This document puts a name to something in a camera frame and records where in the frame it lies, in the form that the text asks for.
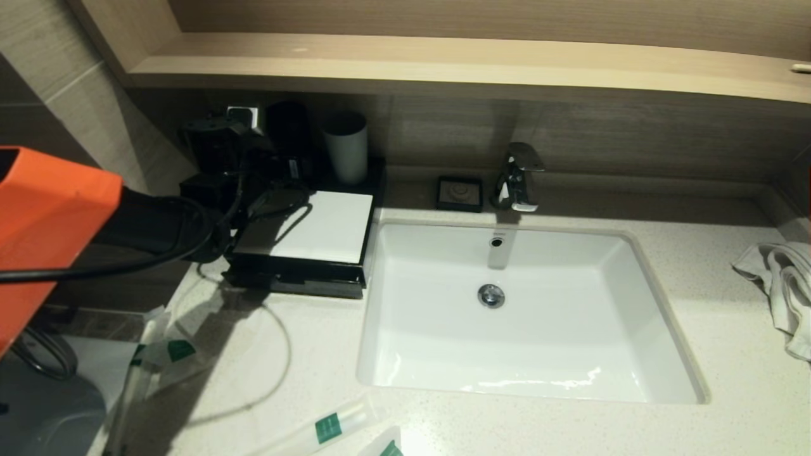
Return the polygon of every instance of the white towel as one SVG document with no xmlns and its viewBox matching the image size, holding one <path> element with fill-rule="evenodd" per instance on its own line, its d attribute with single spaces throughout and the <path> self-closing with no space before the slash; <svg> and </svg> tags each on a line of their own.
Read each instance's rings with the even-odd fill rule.
<svg viewBox="0 0 811 456">
<path fill-rule="evenodd" d="M 811 246 L 756 244 L 732 268 L 769 296 L 775 328 L 792 335 L 789 355 L 811 361 Z"/>
</svg>

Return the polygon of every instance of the sink drain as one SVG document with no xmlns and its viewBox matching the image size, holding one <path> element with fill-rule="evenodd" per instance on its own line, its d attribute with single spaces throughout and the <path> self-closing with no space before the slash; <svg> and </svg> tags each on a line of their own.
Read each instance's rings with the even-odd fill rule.
<svg viewBox="0 0 811 456">
<path fill-rule="evenodd" d="M 491 283 L 478 289 L 478 301 L 486 308 L 497 309 L 504 305 L 504 292 Z"/>
</svg>

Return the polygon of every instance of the chrome faucet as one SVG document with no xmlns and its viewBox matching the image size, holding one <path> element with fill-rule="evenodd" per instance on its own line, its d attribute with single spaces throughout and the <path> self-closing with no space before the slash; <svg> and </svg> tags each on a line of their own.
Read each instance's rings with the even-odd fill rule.
<svg viewBox="0 0 811 456">
<path fill-rule="evenodd" d="M 490 202 L 496 209 L 533 212 L 538 208 L 532 174 L 544 171 L 543 162 L 527 143 L 510 143 Z"/>
</svg>

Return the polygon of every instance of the orange device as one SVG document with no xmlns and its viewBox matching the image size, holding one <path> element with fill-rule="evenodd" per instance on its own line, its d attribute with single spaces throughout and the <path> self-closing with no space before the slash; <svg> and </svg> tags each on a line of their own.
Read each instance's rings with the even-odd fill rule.
<svg viewBox="0 0 811 456">
<path fill-rule="evenodd" d="M 0 270 L 70 266 L 118 207 L 121 192 L 116 174 L 0 147 Z M 54 286 L 0 285 L 0 357 Z"/>
</svg>

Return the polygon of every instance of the wooden shelf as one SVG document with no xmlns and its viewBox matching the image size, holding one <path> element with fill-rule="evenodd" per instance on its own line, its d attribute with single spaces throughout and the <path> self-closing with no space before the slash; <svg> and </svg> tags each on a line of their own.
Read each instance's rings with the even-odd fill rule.
<svg viewBox="0 0 811 456">
<path fill-rule="evenodd" d="M 420 83 L 453 92 L 483 84 L 493 97 L 514 97 L 517 88 L 569 86 L 811 103 L 811 75 L 792 72 L 794 63 L 640 45 L 218 32 L 181 33 L 128 73 L 143 87 L 408 92 Z"/>
</svg>

